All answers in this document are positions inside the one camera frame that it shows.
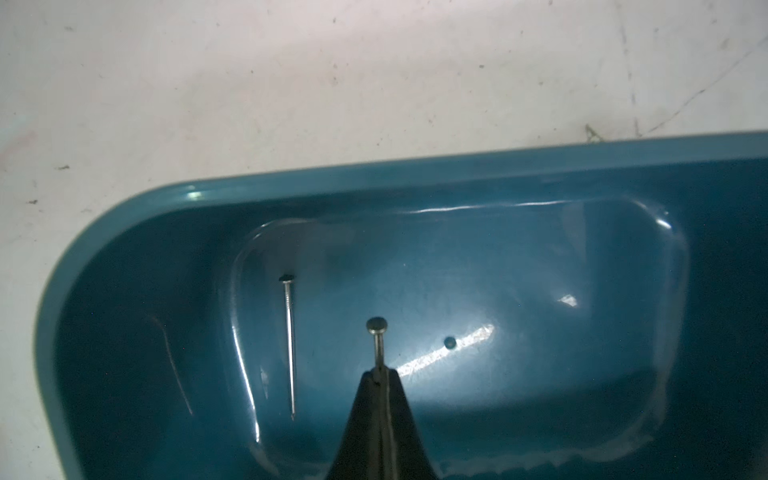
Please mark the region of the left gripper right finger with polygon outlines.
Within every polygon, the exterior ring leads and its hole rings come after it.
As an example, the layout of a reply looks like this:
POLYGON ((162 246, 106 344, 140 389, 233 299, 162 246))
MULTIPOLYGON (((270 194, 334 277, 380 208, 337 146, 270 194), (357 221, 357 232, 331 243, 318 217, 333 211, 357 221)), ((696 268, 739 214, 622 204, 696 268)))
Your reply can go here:
POLYGON ((381 442, 385 479, 437 479, 396 370, 382 375, 381 442))

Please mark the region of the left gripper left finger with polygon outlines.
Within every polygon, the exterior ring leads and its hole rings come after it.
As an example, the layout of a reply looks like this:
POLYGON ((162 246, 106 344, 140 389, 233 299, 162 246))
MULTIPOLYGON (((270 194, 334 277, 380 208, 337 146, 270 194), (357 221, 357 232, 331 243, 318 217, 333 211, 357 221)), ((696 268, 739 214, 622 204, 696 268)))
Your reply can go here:
POLYGON ((383 478, 380 407, 381 385, 371 372, 365 372, 327 479, 383 478))

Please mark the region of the steel nail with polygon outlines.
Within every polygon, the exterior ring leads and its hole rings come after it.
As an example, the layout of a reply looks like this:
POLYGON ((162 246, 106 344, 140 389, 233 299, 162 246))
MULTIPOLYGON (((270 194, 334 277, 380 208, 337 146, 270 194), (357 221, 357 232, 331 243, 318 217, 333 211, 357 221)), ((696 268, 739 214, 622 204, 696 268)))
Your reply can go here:
POLYGON ((291 420, 294 420, 296 418, 296 413, 297 413, 296 354, 295 354, 293 295, 292 295, 292 286, 293 286, 294 280, 295 280, 295 277, 291 274, 284 274, 279 278, 279 281, 283 285, 283 291, 284 291, 291 420))
POLYGON ((367 331, 373 336, 375 367, 385 367, 384 334, 388 329, 388 322, 383 317, 373 317, 366 322, 367 331))

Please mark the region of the teal plastic storage box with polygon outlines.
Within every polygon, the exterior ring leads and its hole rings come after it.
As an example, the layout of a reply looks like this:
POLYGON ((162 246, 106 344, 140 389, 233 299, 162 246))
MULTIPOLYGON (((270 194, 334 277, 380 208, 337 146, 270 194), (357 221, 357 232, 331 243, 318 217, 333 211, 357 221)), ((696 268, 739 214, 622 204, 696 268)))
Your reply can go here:
POLYGON ((39 307, 65 477, 324 478, 373 317, 437 478, 763 479, 767 136, 135 196, 80 234, 39 307))

